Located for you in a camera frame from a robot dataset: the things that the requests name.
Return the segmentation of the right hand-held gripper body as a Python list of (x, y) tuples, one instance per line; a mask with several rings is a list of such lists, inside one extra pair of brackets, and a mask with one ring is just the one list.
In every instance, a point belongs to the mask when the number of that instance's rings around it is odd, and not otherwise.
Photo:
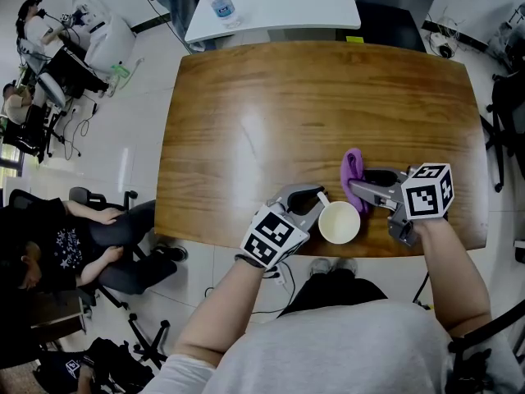
[(413, 222), (444, 217), (454, 200), (452, 171), (448, 163), (424, 163), (395, 175), (385, 198), (385, 207), (391, 210), (389, 234), (412, 246), (418, 238)]

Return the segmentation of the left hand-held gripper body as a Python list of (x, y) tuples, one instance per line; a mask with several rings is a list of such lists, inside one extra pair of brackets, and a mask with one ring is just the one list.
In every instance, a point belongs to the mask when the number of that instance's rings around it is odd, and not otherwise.
[(240, 248), (258, 266), (269, 269), (294, 254), (308, 239), (308, 231), (286, 212), (285, 202), (279, 196), (254, 214)]

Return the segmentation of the cream ceramic mug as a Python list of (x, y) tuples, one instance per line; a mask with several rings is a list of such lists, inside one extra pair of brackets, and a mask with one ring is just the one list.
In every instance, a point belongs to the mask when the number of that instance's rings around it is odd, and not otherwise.
[(325, 240), (334, 245), (343, 245), (352, 241), (358, 234), (361, 224), (358, 210), (345, 201), (331, 202), (321, 191), (317, 193), (317, 197), (323, 207), (317, 224)]

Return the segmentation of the purple cloth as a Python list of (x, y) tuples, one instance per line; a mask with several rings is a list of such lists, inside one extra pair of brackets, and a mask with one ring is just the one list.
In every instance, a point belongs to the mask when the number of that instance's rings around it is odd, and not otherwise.
[(340, 184), (350, 204), (363, 215), (368, 213), (369, 205), (360, 199), (349, 188), (349, 180), (364, 180), (363, 157), (360, 149), (352, 148), (346, 151), (340, 165)]

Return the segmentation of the person's right forearm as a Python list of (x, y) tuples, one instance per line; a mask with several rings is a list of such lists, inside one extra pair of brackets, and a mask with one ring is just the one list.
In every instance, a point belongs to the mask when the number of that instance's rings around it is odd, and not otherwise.
[(486, 284), (453, 227), (444, 218), (413, 223), (423, 247), (437, 320), (462, 337), (491, 320)]

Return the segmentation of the person's left forearm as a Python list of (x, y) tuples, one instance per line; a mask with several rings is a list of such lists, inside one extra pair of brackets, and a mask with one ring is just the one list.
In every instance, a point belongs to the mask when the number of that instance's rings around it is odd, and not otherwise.
[(218, 366), (247, 329), (264, 272), (243, 259), (236, 260), (190, 316), (173, 352)]

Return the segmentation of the person's left shoe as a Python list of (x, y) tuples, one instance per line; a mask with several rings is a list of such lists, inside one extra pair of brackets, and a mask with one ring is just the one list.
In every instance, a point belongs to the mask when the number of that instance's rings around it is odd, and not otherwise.
[(332, 263), (329, 259), (317, 258), (309, 264), (308, 273), (312, 277), (316, 274), (327, 274), (332, 269)]

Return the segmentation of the person's shoe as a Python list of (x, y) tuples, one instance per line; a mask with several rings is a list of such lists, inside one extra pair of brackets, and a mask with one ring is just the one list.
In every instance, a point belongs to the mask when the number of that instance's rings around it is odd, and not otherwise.
[(329, 259), (317, 258), (309, 264), (308, 273), (312, 277), (316, 274), (327, 274), (332, 269), (332, 263)]
[(334, 262), (332, 269), (348, 270), (355, 276), (358, 271), (358, 265), (354, 258), (339, 258)]

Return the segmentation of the person's right shoe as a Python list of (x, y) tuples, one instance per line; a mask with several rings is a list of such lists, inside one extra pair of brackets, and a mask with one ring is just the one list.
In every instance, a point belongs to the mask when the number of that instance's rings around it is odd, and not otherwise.
[(334, 262), (332, 269), (348, 270), (355, 276), (358, 271), (358, 265), (354, 258), (339, 258)]

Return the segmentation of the person's black trousers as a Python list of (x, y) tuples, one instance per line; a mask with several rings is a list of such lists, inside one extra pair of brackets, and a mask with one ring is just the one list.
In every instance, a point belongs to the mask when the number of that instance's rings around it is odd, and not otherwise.
[(332, 306), (350, 306), (375, 300), (386, 300), (385, 293), (369, 280), (358, 278), (352, 271), (338, 268), (328, 273), (313, 274), (279, 318), (305, 310)]

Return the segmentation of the black office chair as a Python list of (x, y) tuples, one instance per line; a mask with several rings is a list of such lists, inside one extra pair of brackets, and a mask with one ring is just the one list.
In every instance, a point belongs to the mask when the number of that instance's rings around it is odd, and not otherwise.
[(150, 360), (157, 369), (161, 369), (163, 363), (167, 360), (167, 356), (161, 352), (160, 344), (171, 325), (168, 320), (162, 320), (155, 338), (152, 342), (148, 342), (136, 325), (137, 319), (136, 314), (129, 314), (128, 324), (137, 339), (133, 351), (141, 356), (143, 362)]
[(525, 180), (525, 67), (508, 76), (493, 75), (491, 103), (486, 111), (492, 122), (480, 116), (482, 128), (488, 136), (486, 151), (495, 150), (499, 181), (495, 192), (504, 186), (504, 149), (510, 158), (516, 157), (519, 171)]
[[(125, 191), (122, 205), (109, 204), (104, 195), (93, 193), (84, 187), (71, 188), (69, 196), (75, 202), (87, 205), (90, 208), (102, 210), (107, 207), (113, 207), (121, 211), (128, 211), (130, 209), (130, 201), (136, 200), (138, 198), (138, 193), (134, 190)], [(32, 195), (27, 191), (15, 189), (9, 195), (9, 206), (18, 209), (25, 209), (37, 198), (37, 196)], [(97, 281), (88, 284), (88, 286), (82, 286), (77, 291), (79, 297), (90, 307), (96, 305), (95, 298), (96, 295), (100, 293), (117, 308), (129, 308), (129, 305), (126, 302), (118, 300), (106, 287)]]

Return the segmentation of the white table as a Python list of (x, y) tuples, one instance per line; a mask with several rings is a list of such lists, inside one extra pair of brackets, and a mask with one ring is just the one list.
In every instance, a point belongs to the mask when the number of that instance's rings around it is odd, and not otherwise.
[(208, 0), (200, 0), (188, 31), (187, 43), (255, 30), (357, 30), (361, 19), (355, 0), (232, 0), (241, 23), (227, 28)]

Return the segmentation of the clear plastic water bottle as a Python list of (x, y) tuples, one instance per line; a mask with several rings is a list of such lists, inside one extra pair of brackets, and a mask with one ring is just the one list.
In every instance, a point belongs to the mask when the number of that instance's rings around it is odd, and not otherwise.
[(227, 28), (233, 29), (241, 24), (241, 18), (232, 0), (207, 0), (214, 15)]

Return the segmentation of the brown wooden box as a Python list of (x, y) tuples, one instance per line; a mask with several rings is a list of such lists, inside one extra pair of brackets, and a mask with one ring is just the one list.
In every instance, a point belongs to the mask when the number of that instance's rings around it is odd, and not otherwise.
[(76, 295), (65, 298), (36, 296), (30, 301), (29, 321), (33, 329), (57, 329), (64, 332), (64, 337), (86, 331), (82, 300)]

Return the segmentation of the white rounded machine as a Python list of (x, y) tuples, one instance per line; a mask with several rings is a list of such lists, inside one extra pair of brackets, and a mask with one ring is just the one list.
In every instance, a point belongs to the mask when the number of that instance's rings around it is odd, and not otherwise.
[(74, 31), (86, 50), (84, 61), (94, 70), (111, 73), (124, 65), (135, 45), (126, 22), (100, 0), (72, 0)]

